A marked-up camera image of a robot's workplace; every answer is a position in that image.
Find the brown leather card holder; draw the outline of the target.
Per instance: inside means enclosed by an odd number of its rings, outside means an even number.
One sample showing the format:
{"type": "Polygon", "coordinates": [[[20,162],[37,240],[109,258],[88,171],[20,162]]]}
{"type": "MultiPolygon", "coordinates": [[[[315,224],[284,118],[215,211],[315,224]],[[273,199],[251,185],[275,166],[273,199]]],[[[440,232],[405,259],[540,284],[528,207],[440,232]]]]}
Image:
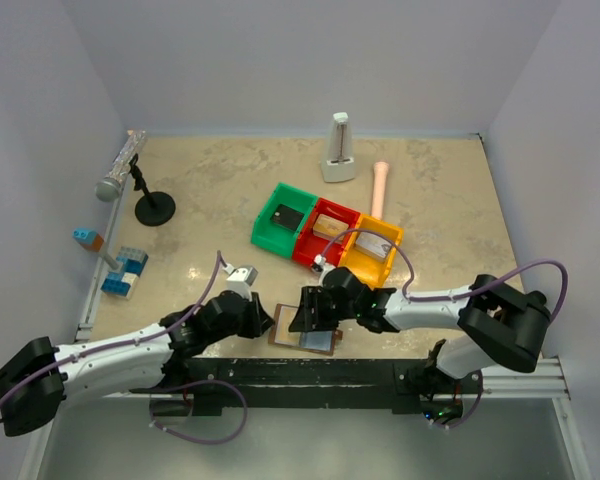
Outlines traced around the brown leather card holder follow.
{"type": "Polygon", "coordinates": [[[337,343],[343,339],[343,332],[340,330],[291,332],[289,327],[296,312],[295,306],[276,305],[274,325],[269,331],[268,343],[272,346],[332,356],[337,343]]]}

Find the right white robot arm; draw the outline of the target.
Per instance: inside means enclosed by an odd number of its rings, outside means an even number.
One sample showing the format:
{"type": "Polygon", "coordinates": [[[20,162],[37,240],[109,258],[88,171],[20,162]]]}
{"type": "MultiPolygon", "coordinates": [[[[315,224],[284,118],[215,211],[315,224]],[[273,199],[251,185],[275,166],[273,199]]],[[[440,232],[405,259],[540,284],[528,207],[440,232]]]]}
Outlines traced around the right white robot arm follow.
{"type": "Polygon", "coordinates": [[[534,372],[553,319],[543,293],[523,293],[488,274],[446,292],[406,295],[397,288],[370,287],[338,267],[319,285],[302,289],[288,329],[335,331],[347,320],[375,334],[457,328],[461,337],[437,342],[405,376],[411,391],[432,397],[493,365],[534,372]]]}

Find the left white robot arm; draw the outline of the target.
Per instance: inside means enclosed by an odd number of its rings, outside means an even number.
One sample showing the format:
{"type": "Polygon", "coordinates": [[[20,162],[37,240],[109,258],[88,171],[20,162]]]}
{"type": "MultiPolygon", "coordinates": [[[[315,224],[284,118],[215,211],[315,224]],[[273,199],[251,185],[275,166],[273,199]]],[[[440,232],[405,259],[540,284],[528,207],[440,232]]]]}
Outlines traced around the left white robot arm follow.
{"type": "Polygon", "coordinates": [[[109,340],[55,346],[48,337],[36,338],[0,368],[0,425],[16,437],[46,425],[61,407],[159,388],[207,347],[231,336],[259,338],[272,324],[257,294],[244,298],[226,290],[109,340]]]}

